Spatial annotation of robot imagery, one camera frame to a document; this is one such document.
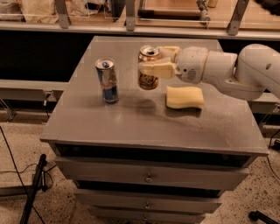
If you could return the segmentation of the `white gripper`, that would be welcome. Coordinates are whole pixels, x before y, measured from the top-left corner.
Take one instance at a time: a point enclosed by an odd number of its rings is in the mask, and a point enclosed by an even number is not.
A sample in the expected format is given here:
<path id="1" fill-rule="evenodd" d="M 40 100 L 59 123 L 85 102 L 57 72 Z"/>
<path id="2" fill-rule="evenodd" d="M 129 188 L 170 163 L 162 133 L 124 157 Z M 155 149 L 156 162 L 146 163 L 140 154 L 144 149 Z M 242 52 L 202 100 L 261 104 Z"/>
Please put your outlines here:
<path id="1" fill-rule="evenodd" d="M 209 51 L 204 47 L 191 46 L 181 52 L 178 46 L 160 46 L 160 60 L 170 59 L 170 62 L 139 64 L 142 74 L 170 79 L 177 75 L 183 82 L 198 84 L 202 80 L 204 67 Z"/>

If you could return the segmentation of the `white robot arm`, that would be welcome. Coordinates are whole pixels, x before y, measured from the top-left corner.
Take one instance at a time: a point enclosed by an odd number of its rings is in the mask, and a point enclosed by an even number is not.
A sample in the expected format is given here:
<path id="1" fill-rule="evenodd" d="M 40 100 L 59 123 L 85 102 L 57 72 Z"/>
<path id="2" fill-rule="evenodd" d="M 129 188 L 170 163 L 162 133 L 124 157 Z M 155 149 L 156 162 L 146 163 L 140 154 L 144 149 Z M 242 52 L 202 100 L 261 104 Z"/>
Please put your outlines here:
<path id="1" fill-rule="evenodd" d="M 183 82 L 211 84 L 224 95 L 251 101 L 265 90 L 280 98 L 280 52 L 260 44 L 236 54 L 205 47 L 164 46 L 161 57 L 140 62 L 138 71 L 158 78 L 177 76 Z"/>

